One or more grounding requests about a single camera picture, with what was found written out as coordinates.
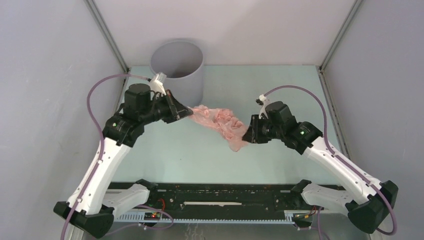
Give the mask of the pink plastic trash bag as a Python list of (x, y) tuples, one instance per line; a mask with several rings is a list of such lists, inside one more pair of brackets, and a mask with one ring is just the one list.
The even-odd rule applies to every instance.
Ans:
[(248, 127), (228, 108), (209, 108), (205, 105), (190, 108), (193, 114), (189, 117), (195, 123), (219, 133), (228, 142), (233, 152), (238, 152), (248, 145), (242, 140)]

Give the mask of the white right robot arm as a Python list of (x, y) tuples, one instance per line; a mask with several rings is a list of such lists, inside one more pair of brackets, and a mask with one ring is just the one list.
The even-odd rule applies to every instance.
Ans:
[(242, 140), (266, 144), (280, 140), (289, 149), (307, 157), (339, 180), (344, 192), (318, 186), (310, 180), (300, 181), (291, 194), (291, 204), (297, 209), (308, 205), (324, 207), (343, 214), (364, 233), (372, 234), (393, 210), (398, 186), (369, 175), (349, 158), (326, 142), (324, 134), (312, 123), (298, 122), (282, 101), (257, 99), (259, 114), (251, 116)]

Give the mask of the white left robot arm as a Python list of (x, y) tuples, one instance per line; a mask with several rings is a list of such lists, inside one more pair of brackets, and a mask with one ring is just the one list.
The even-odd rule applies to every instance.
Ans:
[(71, 225), (100, 239), (108, 233), (114, 220), (130, 209), (139, 205), (156, 206), (158, 194), (151, 190), (154, 185), (148, 181), (135, 183), (116, 194), (107, 190), (146, 125), (157, 121), (170, 124), (192, 114), (169, 89), (155, 91), (148, 84), (132, 84), (124, 93), (124, 102), (100, 132), (98, 150), (84, 178), (68, 200), (57, 202), (53, 211)]

